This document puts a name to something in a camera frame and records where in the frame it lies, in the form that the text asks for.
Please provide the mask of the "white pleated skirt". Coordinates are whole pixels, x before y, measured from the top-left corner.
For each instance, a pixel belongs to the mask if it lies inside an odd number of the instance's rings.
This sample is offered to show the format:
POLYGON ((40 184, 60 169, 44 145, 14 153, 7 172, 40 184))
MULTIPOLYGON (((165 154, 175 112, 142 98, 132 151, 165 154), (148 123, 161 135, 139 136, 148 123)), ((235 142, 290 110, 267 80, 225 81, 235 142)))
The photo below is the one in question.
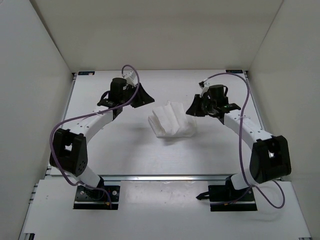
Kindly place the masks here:
POLYGON ((195 117, 186 114, 181 102, 167 101, 153 108, 148 122, 157 138, 189 138, 197 132, 195 117))

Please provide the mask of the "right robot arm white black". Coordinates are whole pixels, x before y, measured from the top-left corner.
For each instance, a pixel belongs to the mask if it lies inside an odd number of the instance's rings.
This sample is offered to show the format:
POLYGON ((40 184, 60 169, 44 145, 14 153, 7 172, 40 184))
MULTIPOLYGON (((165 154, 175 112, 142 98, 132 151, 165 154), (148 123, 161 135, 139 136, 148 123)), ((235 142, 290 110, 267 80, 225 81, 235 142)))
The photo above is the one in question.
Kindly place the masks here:
POLYGON ((244 166, 243 154, 240 153, 241 171, 227 177, 220 191, 228 202, 234 202, 252 187, 290 175, 292 167, 287 139, 258 127, 245 116, 244 107, 229 102, 227 93, 228 87, 222 84, 203 86, 202 92, 194 96, 186 114, 218 119, 238 135, 240 145, 246 143, 251 150, 249 166, 244 166))

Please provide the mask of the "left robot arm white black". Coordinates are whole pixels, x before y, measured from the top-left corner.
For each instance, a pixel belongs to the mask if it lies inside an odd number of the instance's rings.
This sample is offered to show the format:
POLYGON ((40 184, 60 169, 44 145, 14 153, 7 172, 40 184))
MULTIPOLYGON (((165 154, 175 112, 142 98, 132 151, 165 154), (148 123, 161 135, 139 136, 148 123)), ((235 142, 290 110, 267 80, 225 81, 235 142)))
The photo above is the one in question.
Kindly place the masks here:
POLYGON ((123 107, 130 105, 139 108, 154 101, 141 83, 134 84, 130 77, 113 78, 110 89, 102 94, 97 107, 89 116, 82 117, 73 127, 55 131, 49 164, 84 185, 93 199, 101 198, 105 187, 102 177, 88 166, 89 141, 114 121, 123 107))

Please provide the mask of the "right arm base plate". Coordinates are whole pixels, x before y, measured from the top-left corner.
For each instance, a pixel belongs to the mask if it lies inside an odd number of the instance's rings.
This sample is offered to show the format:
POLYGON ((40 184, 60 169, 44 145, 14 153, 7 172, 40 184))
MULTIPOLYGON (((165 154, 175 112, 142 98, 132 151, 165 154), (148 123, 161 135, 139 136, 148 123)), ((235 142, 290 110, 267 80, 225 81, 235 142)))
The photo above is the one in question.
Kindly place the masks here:
POLYGON ((200 193, 196 199, 209 200, 211 212, 254 212, 258 210, 251 188, 234 190, 226 185, 209 185, 208 191, 200 193))

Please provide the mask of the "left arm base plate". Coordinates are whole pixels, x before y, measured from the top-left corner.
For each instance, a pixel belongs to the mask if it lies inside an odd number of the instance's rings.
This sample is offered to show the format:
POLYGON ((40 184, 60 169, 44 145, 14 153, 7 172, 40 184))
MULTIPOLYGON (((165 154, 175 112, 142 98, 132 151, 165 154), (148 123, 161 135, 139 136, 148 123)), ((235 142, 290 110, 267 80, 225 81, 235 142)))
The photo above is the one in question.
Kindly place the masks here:
POLYGON ((111 204, 108 196, 104 191, 90 190, 82 185, 76 189, 73 209, 75 210, 118 210, 120 198, 120 182, 108 184, 104 183, 104 189, 109 193, 111 204))

